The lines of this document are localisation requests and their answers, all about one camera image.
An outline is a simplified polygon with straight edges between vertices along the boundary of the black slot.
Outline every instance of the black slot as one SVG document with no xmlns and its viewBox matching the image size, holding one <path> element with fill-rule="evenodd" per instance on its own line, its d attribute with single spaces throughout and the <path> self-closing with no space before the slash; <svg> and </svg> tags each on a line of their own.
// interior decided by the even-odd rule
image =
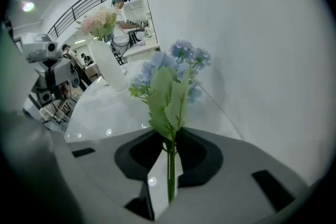
<svg viewBox="0 0 336 224">
<path fill-rule="evenodd" d="M 92 152 L 95 152 L 95 150 L 93 148 L 87 147 L 87 148 L 83 148 L 82 150 L 72 151 L 72 154 L 75 158 L 77 158 L 80 156 L 90 154 Z"/>
<path fill-rule="evenodd" d="M 284 209 L 292 201 L 293 196 L 277 181 L 267 170 L 262 170 L 251 174 L 253 179 L 262 189 L 276 212 Z"/>
</svg>

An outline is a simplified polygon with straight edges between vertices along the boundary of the ceiling light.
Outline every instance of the ceiling light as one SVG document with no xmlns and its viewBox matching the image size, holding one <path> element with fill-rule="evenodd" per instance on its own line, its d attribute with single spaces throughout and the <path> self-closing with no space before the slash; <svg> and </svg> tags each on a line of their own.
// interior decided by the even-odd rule
<svg viewBox="0 0 336 224">
<path fill-rule="evenodd" d="M 34 8 L 34 3 L 33 2 L 26 2 L 23 7 L 22 7 L 22 10 L 24 12 L 30 12 L 33 8 Z"/>
<path fill-rule="evenodd" d="M 83 40 L 76 41 L 74 44 L 77 44 L 77 43 L 84 42 L 85 40 L 86 40 L 86 39 L 83 39 Z"/>
</svg>

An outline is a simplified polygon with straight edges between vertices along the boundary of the flower stem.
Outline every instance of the flower stem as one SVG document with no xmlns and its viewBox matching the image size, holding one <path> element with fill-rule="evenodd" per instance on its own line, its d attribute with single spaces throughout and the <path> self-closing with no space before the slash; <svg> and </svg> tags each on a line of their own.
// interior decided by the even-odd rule
<svg viewBox="0 0 336 224">
<path fill-rule="evenodd" d="M 168 202 L 170 203 L 170 178 L 169 178 L 169 151 L 167 151 L 167 193 L 168 193 Z"/>
<path fill-rule="evenodd" d="M 168 153 L 169 155 L 169 184 L 168 184 L 168 201 L 169 204 L 175 198 L 175 146 L 174 141 L 172 143 L 172 150 Z"/>
</svg>

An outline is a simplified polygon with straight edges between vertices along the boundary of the chair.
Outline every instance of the chair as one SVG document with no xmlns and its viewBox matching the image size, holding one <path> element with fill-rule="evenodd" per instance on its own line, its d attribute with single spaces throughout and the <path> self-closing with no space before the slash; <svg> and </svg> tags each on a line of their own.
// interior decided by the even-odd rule
<svg viewBox="0 0 336 224">
<path fill-rule="evenodd" d="M 104 42 L 107 43 L 107 41 L 111 42 L 110 46 L 112 47 L 113 55 L 116 58 L 118 64 L 123 65 L 125 63 L 124 58 L 117 53 L 117 51 L 115 50 L 115 48 L 112 45 L 113 44 L 113 34 L 109 34 L 109 35 L 104 36 Z"/>
</svg>

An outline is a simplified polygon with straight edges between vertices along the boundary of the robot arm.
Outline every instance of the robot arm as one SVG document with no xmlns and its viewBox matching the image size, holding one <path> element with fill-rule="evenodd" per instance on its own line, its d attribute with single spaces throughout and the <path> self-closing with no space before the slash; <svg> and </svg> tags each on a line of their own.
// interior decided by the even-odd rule
<svg viewBox="0 0 336 224">
<path fill-rule="evenodd" d="M 48 34 L 27 33 L 22 37 L 23 55 L 39 74 L 32 92 L 41 106 L 69 99 L 71 87 L 79 85 L 75 69 L 71 69 L 70 60 L 62 56 L 57 45 Z"/>
</svg>

